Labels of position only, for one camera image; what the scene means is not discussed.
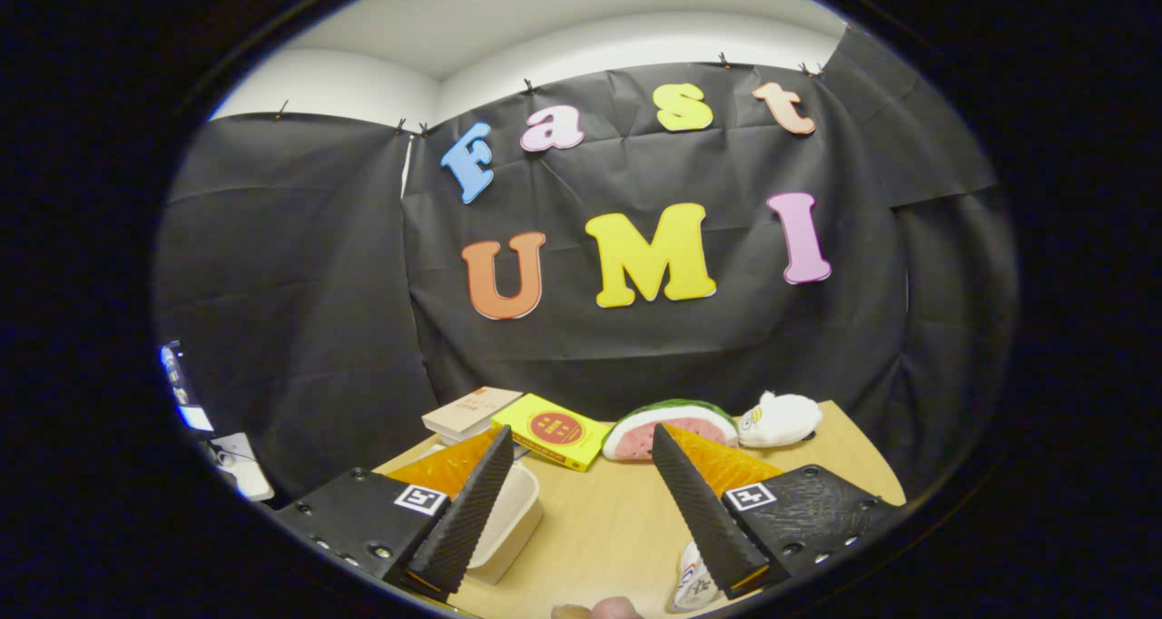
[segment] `black backdrop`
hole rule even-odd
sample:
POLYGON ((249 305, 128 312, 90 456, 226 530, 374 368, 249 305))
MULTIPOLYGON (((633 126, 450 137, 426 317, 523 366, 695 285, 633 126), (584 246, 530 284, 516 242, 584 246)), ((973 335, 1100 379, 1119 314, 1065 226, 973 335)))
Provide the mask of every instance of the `black backdrop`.
MULTIPOLYGON (((182 341, 216 429, 245 430, 289 496, 385 461, 424 436, 436 401, 481 384, 608 420, 668 397, 741 413, 768 388, 834 400, 909 494, 991 415, 1017 307, 1004 197, 954 111, 860 29, 823 77, 664 64, 487 103, 415 136, 401 200, 407 138, 318 115, 220 118, 171 194, 162 338, 182 341), (657 120, 652 91, 684 81, 715 111, 704 131, 657 120), (751 94, 765 81, 801 95, 813 135, 773 120, 751 94), (555 103, 581 110, 586 139, 524 152, 524 118, 555 103), (495 180, 466 206, 439 160, 476 122, 493 127, 495 180), (827 280, 783 280, 766 206, 776 193, 815 197, 827 280), (705 207, 717 293, 600 308, 586 221, 626 214, 652 239, 677 202, 705 207), (523 231, 547 235, 540 304, 489 321, 468 300, 460 251, 523 231)), ((515 262, 503 247, 502 293, 518 288, 515 262)))
POLYGON ((163 215, 162 341, 279 492, 387 461, 435 409, 399 239, 408 135, 322 115, 208 123, 163 215))

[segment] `white shoe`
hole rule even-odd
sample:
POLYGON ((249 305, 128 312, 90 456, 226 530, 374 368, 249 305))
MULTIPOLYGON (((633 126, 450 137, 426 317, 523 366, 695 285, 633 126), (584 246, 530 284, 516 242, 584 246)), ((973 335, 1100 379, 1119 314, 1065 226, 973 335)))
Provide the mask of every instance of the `white shoe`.
POLYGON ((674 599, 666 609, 669 612, 690 612, 700 607, 709 606, 718 596, 718 586, 715 585, 710 571, 702 562, 698 554, 698 546, 693 541, 682 549, 682 557, 677 569, 677 591, 674 599))

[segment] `book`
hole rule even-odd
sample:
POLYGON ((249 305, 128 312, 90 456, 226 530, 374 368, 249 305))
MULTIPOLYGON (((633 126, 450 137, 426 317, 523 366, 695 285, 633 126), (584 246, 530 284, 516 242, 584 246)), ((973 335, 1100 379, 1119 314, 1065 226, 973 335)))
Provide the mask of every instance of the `book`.
POLYGON ((421 419, 424 426, 439 434, 442 442, 452 445, 488 430, 492 417, 522 395, 524 393, 501 390, 501 388, 479 388, 452 403, 433 409, 421 419))
POLYGON ((601 452, 609 427, 536 395, 524 395, 493 416, 512 429, 512 441, 557 465, 584 472, 601 452))

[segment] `orange letter u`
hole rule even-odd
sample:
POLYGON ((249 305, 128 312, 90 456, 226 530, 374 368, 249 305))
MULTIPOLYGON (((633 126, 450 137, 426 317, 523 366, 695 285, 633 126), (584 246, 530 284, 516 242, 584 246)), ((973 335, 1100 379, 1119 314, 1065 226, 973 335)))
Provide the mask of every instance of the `orange letter u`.
POLYGON ((464 247, 460 258, 468 264, 468 297, 478 314, 487 318, 522 318, 540 303, 540 231, 515 235, 509 246, 516 252, 521 272, 521 291, 502 297, 496 291, 496 254, 501 244, 473 243, 464 247))

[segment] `white plush toy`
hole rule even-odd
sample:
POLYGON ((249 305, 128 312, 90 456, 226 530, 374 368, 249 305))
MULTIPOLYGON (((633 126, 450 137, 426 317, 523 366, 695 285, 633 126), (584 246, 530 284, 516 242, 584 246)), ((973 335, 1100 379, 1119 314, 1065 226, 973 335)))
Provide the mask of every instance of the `white plush toy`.
POLYGON ((799 395, 763 393, 759 405, 738 422, 744 447, 781 447, 806 438, 823 419, 819 404, 799 395))

